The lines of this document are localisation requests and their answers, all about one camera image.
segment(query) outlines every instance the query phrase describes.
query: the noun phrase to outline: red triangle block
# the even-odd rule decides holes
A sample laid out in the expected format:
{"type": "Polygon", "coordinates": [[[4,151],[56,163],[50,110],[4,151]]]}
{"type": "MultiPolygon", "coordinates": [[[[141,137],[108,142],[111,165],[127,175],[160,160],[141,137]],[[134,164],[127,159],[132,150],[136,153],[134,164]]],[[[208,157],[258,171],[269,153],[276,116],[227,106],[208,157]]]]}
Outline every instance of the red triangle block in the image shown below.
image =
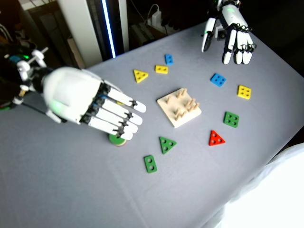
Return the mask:
{"type": "Polygon", "coordinates": [[[209,146],[224,144],[226,141],[219,136],[214,130],[211,131],[209,146]]]}

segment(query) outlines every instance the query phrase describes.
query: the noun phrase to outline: gray tabletop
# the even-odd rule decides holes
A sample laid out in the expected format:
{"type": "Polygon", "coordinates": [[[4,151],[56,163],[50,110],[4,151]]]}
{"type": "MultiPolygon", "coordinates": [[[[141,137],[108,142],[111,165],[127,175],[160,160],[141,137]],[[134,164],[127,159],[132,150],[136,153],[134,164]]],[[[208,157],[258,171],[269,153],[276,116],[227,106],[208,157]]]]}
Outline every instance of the gray tabletop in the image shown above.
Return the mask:
{"type": "MultiPolygon", "coordinates": [[[[90,70],[147,105],[124,147],[85,125],[57,124],[21,106],[0,113],[0,227],[199,228],[304,125],[304,79],[253,36],[249,65],[223,65],[224,43],[201,53],[199,25],[90,70]],[[174,56],[168,75],[154,72],[174,56]],[[137,84],[133,69],[150,73],[137,84]],[[226,83],[210,82],[214,73],[226,83]],[[252,88],[250,100],[238,85],[252,88]],[[174,129],[156,100],[185,87],[202,114],[174,129]],[[223,124],[226,111],[238,128],[223,124]],[[210,131],[226,143],[209,147],[210,131]],[[177,145],[166,155],[159,136],[177,145]],[[143,157],[158,171],[148,174],[143,157]]],[[[26,101],[43,108],[42,98],[26,101]]]]}

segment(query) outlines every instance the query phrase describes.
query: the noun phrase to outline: yellow block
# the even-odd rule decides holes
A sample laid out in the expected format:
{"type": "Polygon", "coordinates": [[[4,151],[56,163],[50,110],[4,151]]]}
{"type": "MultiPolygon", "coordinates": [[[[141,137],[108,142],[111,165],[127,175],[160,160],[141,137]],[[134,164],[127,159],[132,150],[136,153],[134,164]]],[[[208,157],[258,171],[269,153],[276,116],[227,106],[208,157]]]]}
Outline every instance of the yellow block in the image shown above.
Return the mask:
{"type": "Polygon", "coordinates": [[[251,98],[251,89],[243,85],[239,85],[237,95],[239,97],[249,100],[251,98]]]}
{"type": "Polygon", "coordinates": [[[168,74],[169,68],[167,66],[156,65],[155,72],[159,74],[168,74]]]}
{"type": "Polygon", "coordinates": [[[134,76],[135,76],[136,82],[140,83],[143,80],[145,80],[149,76],[149,74],[147,72],[143,72],[140,70],[134,70],[134,76]]]}

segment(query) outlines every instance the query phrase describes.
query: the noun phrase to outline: blue block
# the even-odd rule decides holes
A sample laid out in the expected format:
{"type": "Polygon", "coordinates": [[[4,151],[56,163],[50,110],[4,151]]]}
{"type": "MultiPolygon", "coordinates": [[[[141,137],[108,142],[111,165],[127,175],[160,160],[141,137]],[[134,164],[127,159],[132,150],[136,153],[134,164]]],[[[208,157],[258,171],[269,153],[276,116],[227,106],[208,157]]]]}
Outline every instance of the blue block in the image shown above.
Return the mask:
{"type": "Polygon", "coordinates": [[[166,64],[168,66],[172,66],[174,64],[172,55],[169,55],[169,54],[165,55],[165,60],[166,60],[166,64]]]}
{"type": "Polygon", "coordinates": [[[226,78],[224,78],[222,75],[215,74],[211,78],[211,82],[213,82],[214,84],[216,84],[218,87],[222,87],[224,85],[224,83],[226,82],[226,78]]]}

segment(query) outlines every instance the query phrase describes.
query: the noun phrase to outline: wooden peg board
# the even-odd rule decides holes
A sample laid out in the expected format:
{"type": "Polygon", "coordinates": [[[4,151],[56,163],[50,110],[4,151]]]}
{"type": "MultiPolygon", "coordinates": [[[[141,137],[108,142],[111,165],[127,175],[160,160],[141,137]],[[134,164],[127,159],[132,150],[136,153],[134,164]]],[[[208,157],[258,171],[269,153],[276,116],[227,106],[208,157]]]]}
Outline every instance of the wooden peg board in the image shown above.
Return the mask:
{"type": "Polygon", "coordinates": [[[179,126],[182,126],[186,122],[192,120],[193,118],[199,116],[201,114],[200,108],[197,108],[196,110],[192,110],[191,112],[188,112],[188,109],[186,109],[185,105],[188,101],[191,101],[191,97],[189,96],[188,92],[185,92],[184,95],[180,96],[180,98],[177,98],[177,95],[179,92],[183,92],[184,88],[181,88],[179,90],[174,91],[173,93],[170,93],[160,99],[157,100],[157,103],[162,108],[162,110],[165,112],[166,116],[171,121],[174,128],[177,128],[179,126]],[[175,120],[176,118],[176,110],[180,109],[180,113],[187,112],[184,117],[179,118],[178,121],[175,120]]]}

